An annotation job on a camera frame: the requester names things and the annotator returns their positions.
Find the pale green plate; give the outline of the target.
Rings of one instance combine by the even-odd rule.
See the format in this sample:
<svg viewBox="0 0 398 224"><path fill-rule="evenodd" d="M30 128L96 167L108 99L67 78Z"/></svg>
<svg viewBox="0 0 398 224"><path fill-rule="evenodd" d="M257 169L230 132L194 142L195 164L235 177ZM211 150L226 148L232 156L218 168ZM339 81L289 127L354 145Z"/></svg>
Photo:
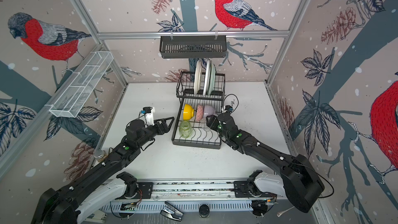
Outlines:
<svg viewBox="0 0 398 224"><path fill-rule="evenodd" d="M211 65L211 75L210 75L210 80L209 80L209 90L208 90L208 94L211 95L211 93L214 90L215 87L215 77L216 77L216 68L215 65L212 64Z"/></svg>

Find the yellow bowl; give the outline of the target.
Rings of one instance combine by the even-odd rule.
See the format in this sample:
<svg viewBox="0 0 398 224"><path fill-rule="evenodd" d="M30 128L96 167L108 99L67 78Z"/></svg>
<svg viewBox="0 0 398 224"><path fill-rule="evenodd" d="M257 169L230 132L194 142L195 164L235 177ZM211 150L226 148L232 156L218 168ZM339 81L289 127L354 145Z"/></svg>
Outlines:
<svg viewBox="0 0 398 224"><path fill-rule="evenodd" d="M185 104L183 108L183 120L189 121L193 117L194 117L194 108L189 104Z"/></svg>

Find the clear glass tumbler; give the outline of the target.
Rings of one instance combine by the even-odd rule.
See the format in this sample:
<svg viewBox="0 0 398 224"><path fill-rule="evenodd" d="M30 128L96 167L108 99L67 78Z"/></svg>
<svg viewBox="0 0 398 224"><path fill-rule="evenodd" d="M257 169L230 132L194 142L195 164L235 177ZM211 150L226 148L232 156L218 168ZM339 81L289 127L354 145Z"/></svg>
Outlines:
<svg viewBox="0 0 398 224"><path fill-rule="evenodd" d="M200 121L200 127L201 127L203 130L205 130L206 132L211 131L211 129L207 126L206 119L202 119L202 120Z"/></svg>

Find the lilac ceramic bowl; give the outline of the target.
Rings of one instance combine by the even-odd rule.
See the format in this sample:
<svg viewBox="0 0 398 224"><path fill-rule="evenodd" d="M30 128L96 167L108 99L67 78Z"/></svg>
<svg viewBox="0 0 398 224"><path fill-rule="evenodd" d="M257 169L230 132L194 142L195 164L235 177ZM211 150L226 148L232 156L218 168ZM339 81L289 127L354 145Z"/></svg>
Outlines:
<svg viewBox="0 0 398 224"><path fill-rule="evenodd" d="M216 113L215 109L210 105L205 105L203 108L203 119L206 119L208 116L212 116Z"/></svg>

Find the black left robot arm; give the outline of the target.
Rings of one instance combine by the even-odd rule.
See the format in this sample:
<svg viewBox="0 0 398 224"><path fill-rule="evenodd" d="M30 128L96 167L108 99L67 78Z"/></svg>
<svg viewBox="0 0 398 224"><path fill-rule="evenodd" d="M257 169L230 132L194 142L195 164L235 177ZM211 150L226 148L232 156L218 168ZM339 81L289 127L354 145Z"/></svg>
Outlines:
<svg viewBox="0 0 398 224"><path fill-rule="evenodd" d="M93 212L112 200L135 196L137 179L124 168L150 146L157 135L171 130L174 117L146 125L134 119L126 126L126 135L112 152L80 178L68 185L44 192L32 218L34 224L80 224Z"/></svg>

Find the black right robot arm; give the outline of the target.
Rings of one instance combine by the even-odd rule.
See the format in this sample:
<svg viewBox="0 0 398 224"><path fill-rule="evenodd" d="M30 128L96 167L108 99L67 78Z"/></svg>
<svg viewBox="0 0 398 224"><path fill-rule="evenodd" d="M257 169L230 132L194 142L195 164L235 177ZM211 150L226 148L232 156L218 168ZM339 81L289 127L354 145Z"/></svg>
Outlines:
<svg viewBox="0 0 398 224"><path fill-rule="evenodd" d="M325 186L309 160L277 151L239 129L230 113L206 117L206 125L224 138L224 142L244 155L251 156L282 178L287 199L298 210L307 213L318 200Z"/></svg>

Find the white plate blue rim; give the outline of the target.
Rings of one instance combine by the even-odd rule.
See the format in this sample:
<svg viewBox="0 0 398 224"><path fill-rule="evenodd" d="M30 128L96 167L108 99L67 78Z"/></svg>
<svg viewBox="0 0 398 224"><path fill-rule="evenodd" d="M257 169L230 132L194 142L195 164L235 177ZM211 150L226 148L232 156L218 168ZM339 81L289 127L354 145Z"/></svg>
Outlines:
<svg viewBox="0 0 398 224"><path fill-rule="evenodd" d="M209 80L210 80L210 74L211 74L211 67L212 67L211 61L207 60L203 96L207 95L207 90L208 90Z"/></svg>

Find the green glass tumbler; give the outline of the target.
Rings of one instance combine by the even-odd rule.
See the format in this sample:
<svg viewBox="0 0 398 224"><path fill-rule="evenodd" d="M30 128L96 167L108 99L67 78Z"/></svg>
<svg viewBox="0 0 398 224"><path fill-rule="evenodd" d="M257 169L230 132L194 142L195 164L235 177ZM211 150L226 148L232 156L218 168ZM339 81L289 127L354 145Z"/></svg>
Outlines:
<svg viewBox="0 0 398 224"><path fill-rule="evenodd" d="M179 134L183 139L189 138L193 133L191 123L187 120L183 120L179 126Z"/></svg>

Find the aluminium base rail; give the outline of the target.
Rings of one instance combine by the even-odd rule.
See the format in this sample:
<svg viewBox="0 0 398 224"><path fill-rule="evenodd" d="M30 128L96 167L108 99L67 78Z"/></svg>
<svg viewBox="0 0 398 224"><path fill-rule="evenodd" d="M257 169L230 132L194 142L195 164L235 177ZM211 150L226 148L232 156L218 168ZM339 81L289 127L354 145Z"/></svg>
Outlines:
<svg viewBox="0 0 398 224"><path fill-rule="evenodd" d="M132 214L159 213L170 204L183 213L197 212L201 205L211 211L251 211L253 207L277 204L275 193L250 194L244 179L229 180L153 180L140 181L139 192L131 198L119 197L100 208L107 214L126 218Z"/></svg>

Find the black two-tier dish rack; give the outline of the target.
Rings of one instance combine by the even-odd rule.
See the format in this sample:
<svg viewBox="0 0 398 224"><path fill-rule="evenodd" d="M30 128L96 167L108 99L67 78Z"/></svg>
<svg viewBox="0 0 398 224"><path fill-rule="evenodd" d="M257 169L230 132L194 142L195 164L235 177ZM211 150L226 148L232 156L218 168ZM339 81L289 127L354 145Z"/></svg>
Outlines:
<svg viewBox="0 0 398 224"><path fill-rule="evenodd" d="M180 101L172 143L178 146L220 149L221 139L206 125L206 119L221 114L226 76L216 73L195 81L194 72L181 72L176 96Z"/></svg>

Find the black hanging wall basket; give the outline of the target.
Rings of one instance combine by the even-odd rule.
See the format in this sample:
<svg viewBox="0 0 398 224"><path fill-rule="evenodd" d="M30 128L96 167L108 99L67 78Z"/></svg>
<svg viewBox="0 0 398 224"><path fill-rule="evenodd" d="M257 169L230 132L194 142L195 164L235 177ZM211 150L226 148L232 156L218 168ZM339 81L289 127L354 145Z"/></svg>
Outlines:
<svg viewBox="0 0 398 224"><path fill-rule="evenodd" d="M225 36L162 36L159 52L164 59L224 58Z"/></svg>

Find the metal spoon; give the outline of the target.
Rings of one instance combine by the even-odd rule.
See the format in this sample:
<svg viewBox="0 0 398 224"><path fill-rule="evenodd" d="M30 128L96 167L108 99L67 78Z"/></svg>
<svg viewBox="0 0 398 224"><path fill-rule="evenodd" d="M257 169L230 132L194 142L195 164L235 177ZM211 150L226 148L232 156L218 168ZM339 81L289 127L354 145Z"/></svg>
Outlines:
<svg viewBox="0 0 398 224"><path fill-rule="evenodd" d="M294 208L295 208L295 207L292 206L292 207L290 207L290 208L288 208L288 209L285 209L285 210L283 210L283 211L279 211L279 212L276 213L276 216L277 216L277 217L281 217L283 214L285 214L286 212L288 212L288 211L290 211L290 210L292 210L292 209L294 209Z"/></svg>

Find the red patterned bowl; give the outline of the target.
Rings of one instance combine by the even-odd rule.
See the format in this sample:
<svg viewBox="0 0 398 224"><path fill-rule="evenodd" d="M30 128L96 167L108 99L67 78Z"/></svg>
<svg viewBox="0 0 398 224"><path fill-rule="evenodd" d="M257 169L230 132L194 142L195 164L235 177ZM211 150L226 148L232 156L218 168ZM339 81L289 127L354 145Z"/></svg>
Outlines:
<svg viewBox="0 0 398 224"><path fill-rule="evenodd" d="M195 121L200 122L203 119L203 116L204 116L204 106L199 104L197 106L197 113L195 116Z"/></svg>

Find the cream white plate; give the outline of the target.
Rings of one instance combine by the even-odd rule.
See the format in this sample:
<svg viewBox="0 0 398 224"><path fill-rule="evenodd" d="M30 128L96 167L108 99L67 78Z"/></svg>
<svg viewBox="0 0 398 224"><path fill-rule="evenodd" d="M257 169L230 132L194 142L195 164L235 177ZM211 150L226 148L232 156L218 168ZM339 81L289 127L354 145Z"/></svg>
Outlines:
<svg viewBox="0 0 398 224"><path fill-rule="evenodd" d="M197 95L200 90L201 75L202 75L202 63L201 63L201 60L199 59L197 61L197 66L196 66L195 76L194 76L194 86L193 86L194 95Z"/></svg>

